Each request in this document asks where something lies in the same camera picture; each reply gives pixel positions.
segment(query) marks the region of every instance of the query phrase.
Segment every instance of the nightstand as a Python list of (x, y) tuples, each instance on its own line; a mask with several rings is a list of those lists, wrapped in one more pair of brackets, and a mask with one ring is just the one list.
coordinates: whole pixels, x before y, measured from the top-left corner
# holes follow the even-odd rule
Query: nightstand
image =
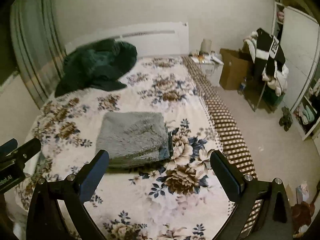
[(198, 60), (197, 57), (191, 57), (191, 59), (199, 66), (202, 73), (205, 74), (208, 80), (214, 87), (219, 87), (220, 76), (222, 73), (223, 62), (222, 55), (216, 54), (204, 56), (203, 60)]

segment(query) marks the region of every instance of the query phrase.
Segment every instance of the folded clothes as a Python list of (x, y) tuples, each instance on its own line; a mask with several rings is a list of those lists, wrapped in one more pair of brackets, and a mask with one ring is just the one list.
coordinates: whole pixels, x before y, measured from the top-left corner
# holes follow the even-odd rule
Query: folded clothes
[(109, 153), (110, 168), (131, 168), (168, 159), (170, 144), (161, 113), (109, 112), (103, 117), (96, 152)]
[(306, 116), (306, 114), (308, 115), (307, 111), (304, 109), (304, 106), (302, 103), (300, 103), (299, 107), (298, 107), (298, 110), (299, 110), (299, 116), (301, 117), (301, 120), (302, 120), (302, 123), (304, 125), (308, 124), (308, 118)]
[(303, 117), (302, 117), (303, 124), (308, 124), (309, 123), (309, 114), (306, 111), (306, 109), (303, 109), (302, 112), (303, 112)]
[(307, 115), (308, 123), (312, 123), (315, 120), (315, 116), (309, 106), (306, 106), (306, 112), (308, 114)]

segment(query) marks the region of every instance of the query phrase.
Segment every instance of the mattress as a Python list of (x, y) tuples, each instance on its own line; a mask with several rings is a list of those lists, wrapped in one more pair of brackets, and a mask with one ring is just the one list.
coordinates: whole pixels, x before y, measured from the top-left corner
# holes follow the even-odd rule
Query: mattress
[[(43, 106), (27, 137), (41, 140), (41, 155), (35, 174), (15, 188), (17, 204), (27, 212), (39, 178), (62, 180), (92, 160), (105, 113), (160, 112), (173, 134), (172, 158), (108, 169), (84, 206), (107, 239), (134, 234), (139, 239), (212, 239), (234, 203), (210, 168), (211, 152), (220, 150), (242, 173), (256, 177), (235, 120), (188, 57), (139, 59), (120, 81), (126, 89), (89, 88), (51, 97)], [(59, 205), (70, 234), (79, 238), (63, 201)], [(244, 231), (252, 227), (259, 206), (256, 202)], [(22, 213), (15, 216), (24, 219)]]

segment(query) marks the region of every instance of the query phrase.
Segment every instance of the curtain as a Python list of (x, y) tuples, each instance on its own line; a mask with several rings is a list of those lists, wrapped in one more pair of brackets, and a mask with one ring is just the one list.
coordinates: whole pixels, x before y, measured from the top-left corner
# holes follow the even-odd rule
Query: curtain
[(65, 56), (54, 22), (53, 0), (15, 0), (10, 27), (20, 75), (41, 108), (63, 75)]

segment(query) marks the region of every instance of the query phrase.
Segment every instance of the plastic bottle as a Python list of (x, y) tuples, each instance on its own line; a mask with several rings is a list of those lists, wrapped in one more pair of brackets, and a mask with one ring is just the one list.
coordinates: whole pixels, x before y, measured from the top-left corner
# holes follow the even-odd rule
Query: plastic bottle
[(243, 91), (244, 91), (246, 86), (247, 86), (247, 78), (244, 77), (242, 82), (241, 82), (241, 84), (240, 84), (240, 86), (239, 86), (239, 88), (238, 88), (238, 94), (239, 95), (243, 95)]

